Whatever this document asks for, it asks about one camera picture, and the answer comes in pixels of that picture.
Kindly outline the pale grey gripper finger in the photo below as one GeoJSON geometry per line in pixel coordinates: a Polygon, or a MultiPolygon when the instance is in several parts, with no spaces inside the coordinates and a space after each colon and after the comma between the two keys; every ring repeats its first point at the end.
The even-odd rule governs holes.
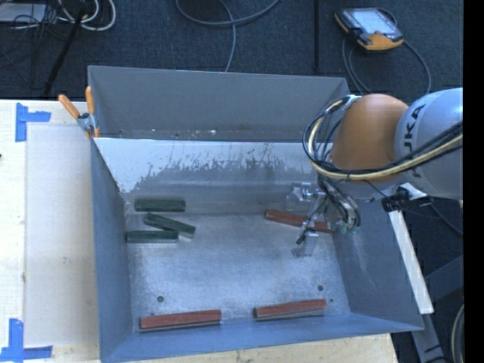
{"type": "Polygon", "coordinates": [[[305,229],[296,240],[296,246],[291,250],[294,257],[311,256],[318,241],[318,232],[312,228],[305,229]]]}
{"type": "Polygon", "coordinates": [[[294,182],[286,196],[286,209],[304,209],[312,204],[314,187],[310,182],[294,182]]]}

